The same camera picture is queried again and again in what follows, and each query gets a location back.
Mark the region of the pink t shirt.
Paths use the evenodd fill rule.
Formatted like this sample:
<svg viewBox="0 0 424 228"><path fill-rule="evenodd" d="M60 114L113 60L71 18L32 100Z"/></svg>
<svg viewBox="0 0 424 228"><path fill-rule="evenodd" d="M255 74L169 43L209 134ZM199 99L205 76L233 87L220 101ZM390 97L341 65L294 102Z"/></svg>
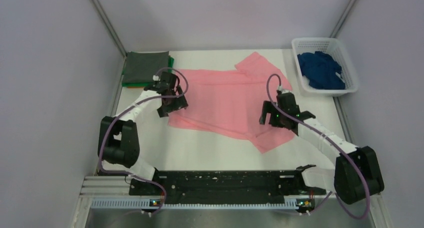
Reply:
<svg viewBox="0 0 424 228"><path fill-rule="evenodd" d="M248 140L261 153L294 138L286 128L261 125L266 88L291 90L285 75L257 52L247 56L229 71L182 69L188 84L186 109L172 112L168 125L174 128L209 131L234 139Z"/></svg>

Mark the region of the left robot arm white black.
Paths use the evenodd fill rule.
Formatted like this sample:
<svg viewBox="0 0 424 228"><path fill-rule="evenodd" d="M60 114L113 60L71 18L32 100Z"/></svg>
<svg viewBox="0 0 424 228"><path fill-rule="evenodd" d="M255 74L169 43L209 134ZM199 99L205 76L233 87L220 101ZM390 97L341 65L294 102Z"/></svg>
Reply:
<svg viewBox="0 0 424 228"><path fill-rule="evenodd" d="M141 155L138 125L147 118L164 118L171 112L186 109L188 89L188 80L181 71L162 68L123 111L113 117L105 116L100 123L99 170L131 176L142 181L141 188L147 194L157 193L161 186L155 178L157 169Z"/></svg>

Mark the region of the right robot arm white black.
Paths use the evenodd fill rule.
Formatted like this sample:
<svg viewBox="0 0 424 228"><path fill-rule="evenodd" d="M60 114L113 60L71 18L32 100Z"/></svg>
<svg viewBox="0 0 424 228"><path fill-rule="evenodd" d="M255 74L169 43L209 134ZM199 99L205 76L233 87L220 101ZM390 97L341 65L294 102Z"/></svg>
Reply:
<svg viewBox="0 0 424 228"><path fill-rule="evenodd" d="M317 187L353 204L384 191L378 157L371 147L358 147L325 128L311 112L300 110L293 93L278 91L276 98L276 102L263 102L259 123L291 131L333 164L331 169L304 167L293 180L296 192L306 194Z"/></svg>

